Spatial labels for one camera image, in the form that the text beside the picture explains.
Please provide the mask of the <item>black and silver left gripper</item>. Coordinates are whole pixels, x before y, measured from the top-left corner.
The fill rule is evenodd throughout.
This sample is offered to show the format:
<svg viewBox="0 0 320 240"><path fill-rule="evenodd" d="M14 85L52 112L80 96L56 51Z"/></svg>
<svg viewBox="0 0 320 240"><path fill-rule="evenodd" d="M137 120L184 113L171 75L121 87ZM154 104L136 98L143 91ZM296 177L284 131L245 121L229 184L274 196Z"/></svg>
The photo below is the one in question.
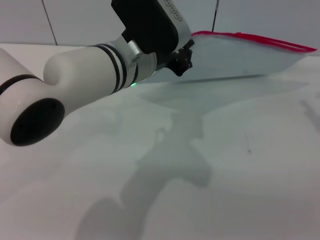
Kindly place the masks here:
<svg viewBox="0 0 320 240"><path fill-rule="evenodd" d="M171 53L167 68L178 77L193 67L191 29L171 0L112 0L111 7L126 42L135 41L145 54Z"/></svg>

